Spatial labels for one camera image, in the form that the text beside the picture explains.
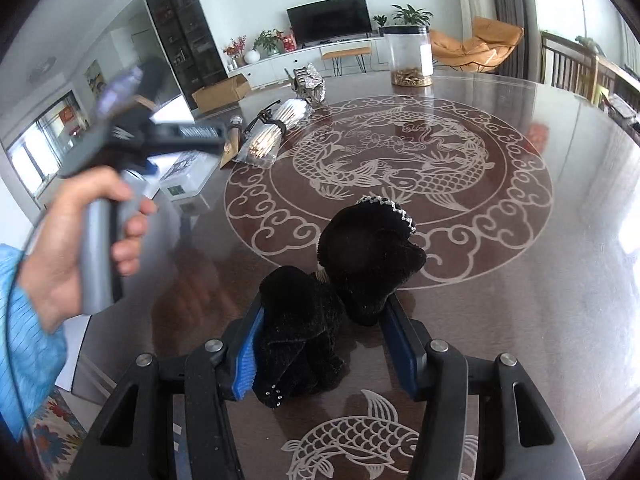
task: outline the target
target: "wooden table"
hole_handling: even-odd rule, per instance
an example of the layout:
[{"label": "wooden table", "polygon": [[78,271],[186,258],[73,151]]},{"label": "wooden table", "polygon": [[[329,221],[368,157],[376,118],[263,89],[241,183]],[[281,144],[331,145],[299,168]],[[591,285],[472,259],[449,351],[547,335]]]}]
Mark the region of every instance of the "wooden table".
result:
[{"label": "wooden table", "polygon": [[322,60],[325,61],[327,59],[330,59],[332,66],[334,67],[334,75],[340,76],[342,75],[342,58],[354,56],[356,58],[356,61],[358,62],[360,71],[362,73],[366,73],[367,67],[364,63],[365,54],[371,54],[370,46],[361,46],[358,48],[347,48],[345,50],[332,50],[330,52],[325,52],[324,54],[322,54]]},{"label": "wooden table", "polygon": [[[429,247],[423,272],[398,292],[407,313],[466,355],[513,353],[588,479],[608,478],[640,430],[640,148],[568,92],[488,74],[433,79],[403,89],[384,72],[330,78],[328,112],[294,134],[270,170],[216,172],[190,216],[161,201],[137,281],[89,323],[74,393],[104,402],[104,377],[117,381],[140,352],[185,354],[221,335],[276,266],[316,268],[318,234],[337,211],[386,193],[418,223],[415,243]],[[250,120],[289,97],[288,88],[256,92],[241,108]],[[354,180],[357,168],[366,171]],[[286,478],[286,442],[366,415],[362,390],[420,430],[424,406],[400,388],[378,327],[345,322],[337,352],[346,367],[335,390],[276,410],[251,393],[228,403],[248,480]],[[406,471],[408,459],[394,458]],[[369,479],[344,456],[330,462],[334,478]],[[386,466],[379,478],[404,476]]]}]

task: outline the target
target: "black jar lid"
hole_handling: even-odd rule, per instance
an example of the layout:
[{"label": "black jar lid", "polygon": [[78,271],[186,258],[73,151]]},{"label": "black jar lid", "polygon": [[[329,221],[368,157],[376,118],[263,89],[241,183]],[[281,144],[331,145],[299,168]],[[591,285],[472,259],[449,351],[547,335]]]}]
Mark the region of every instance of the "black jar lid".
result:
[{"label": "black jar lid", "polygon": [[425,25],[387,25],[380,27],[382,34],[427,34],[429,27]]}]

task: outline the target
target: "transparent jar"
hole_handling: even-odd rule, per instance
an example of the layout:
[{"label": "transparent jar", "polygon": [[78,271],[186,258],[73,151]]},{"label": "transparent jar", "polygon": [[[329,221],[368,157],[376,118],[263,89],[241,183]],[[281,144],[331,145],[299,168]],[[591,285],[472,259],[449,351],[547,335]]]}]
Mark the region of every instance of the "transparent jar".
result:
[{"label": "transparent jar", "polygon": [[382,27],[391,54],[391,83],[429,86],[433,83],[433,57],[429,31],[423,25]]}]

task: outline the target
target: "human hand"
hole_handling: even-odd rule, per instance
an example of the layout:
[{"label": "human hand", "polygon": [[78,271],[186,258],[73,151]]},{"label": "human hand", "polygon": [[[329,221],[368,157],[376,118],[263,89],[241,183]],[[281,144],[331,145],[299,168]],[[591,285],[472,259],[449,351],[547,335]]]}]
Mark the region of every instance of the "human hand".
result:
[{"label": "human hand", "polygon": [[[46,332],[55,332],[65,319],[82,312],[78,257],[84,208],[98,198],[126,201],[133,198],[133,192],[115,170],[105,166],[65,180],[44,220],[33,252],[20,268],[18,284],[27,293]],[[123,276],[138,272],[142,237],[148,228],[146,216],[155,212],[156,205],[143,198],[142,214],[127,221],[126,238],[111,247],[111,256]]]}]

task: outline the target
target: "wrist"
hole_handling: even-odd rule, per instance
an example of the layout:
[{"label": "wrist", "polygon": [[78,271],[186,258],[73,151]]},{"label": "wrist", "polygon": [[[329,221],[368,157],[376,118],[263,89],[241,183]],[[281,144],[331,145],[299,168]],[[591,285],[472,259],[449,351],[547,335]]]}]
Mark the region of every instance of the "wrist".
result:
[{"label": "wrist", "polygon": [[37,261],[28,256],[20,266],[18,285],[29,298],[40,327],[44,332],[53,334],[65,319],[53,305],[50,290],[47,290],[47,280],[38,272],[37,267]]}]

